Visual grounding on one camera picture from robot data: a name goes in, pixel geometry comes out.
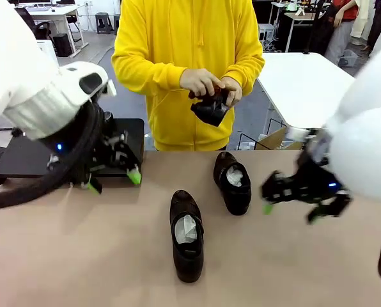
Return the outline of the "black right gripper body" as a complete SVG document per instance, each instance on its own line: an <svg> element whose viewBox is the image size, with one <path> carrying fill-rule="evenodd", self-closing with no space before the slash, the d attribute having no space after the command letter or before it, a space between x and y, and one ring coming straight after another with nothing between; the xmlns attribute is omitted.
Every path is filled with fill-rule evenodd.
<svg viewBox="0 0 381 307"><path fill-rule="evenodd" d="M329 170L312 159L298 159L294 174L294 197L305 203L338 198L350 201L350 193Z"/></svg>

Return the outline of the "person right hand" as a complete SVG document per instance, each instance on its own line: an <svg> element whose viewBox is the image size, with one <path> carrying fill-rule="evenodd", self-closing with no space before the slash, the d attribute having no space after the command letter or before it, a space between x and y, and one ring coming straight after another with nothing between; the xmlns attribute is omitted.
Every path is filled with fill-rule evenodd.
<svg viewBox="0 0 381 307"><path fill-rule="evenodd" d="M180 77L180 87L193 92L196 97L215 94L215 88L225 88L225 85L208 70L186 69Z"/></svg>

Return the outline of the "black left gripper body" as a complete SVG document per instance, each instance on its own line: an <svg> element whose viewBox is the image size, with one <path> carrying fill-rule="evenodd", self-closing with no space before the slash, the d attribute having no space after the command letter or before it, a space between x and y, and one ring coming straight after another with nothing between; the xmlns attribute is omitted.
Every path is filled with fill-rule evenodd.
<svg viewBox="0 0 381 307"><path fill-rule="evenodd" d="M51 151L47 162L49 171L67 165L70 179L87 179L90 175L100 178L117 176L116 154L103 129L65 127L45 138L45 146Z"/></svg>

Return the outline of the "person left hand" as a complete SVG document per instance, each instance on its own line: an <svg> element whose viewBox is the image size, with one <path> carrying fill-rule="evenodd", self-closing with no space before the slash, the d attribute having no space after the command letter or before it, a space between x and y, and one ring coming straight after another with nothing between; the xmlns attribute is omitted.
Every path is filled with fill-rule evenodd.
<svg viewBox="0 0 381 307"><path fill-rule="evenodd" d="M238 104L242 98L242 87L231 77L223 77L221 82L224 85L224 89L228 92L226 105L228 108L232 108Z"/></svg>

